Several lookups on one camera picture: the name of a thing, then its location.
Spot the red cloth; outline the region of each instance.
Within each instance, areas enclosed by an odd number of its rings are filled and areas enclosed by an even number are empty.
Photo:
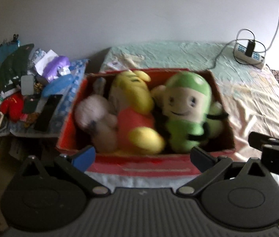
[[[23,96],[20,92],[17,92],[0,104],[0,111],[4,115],[8,114],[11,121],[17,122],[22,116],[23,105]]]
[[[154,128],[155,120],[152,114],[142,115],[131,107],[118,114],[118,147],[124,151],[132,151],[134,145],[129,141],[128,133],[137,127]]]

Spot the metal screw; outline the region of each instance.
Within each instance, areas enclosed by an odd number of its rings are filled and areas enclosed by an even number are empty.
[[[178,190],[181,194],[192,194],[195,192],[195,189],[190,186],[182,186]]]
[[[107,194],[109,189],[105,186],[96,186],[92,189],[93,193],[95,194]]]

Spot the ridged black surface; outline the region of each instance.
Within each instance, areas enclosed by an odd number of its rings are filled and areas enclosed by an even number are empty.
[[[4,237],[279,237],[279,228],[239,232],[210,221],[196,201],[171,189],[120,189],[90,202],[71,224],[46,233],[9,229]]]

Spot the red glove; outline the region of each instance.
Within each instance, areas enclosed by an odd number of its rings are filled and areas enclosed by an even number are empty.
[[[20,92],[17,92],[0,104],[0,111],[3,114],[8,114],[11,121],[17,122],[22,116],[23,105],[23,96]]]

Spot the plush toy mouth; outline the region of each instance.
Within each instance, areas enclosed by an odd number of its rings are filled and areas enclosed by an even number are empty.
[[[175,112],[173,112],[173,111],[170,111],[172,114],[174,114],[174,115],[177,115],[177,116],[186,116],[186,115],[188,115],[189,114],[189,111],[187,111],[187,112],[184,112],[184,113],[175,113]]]

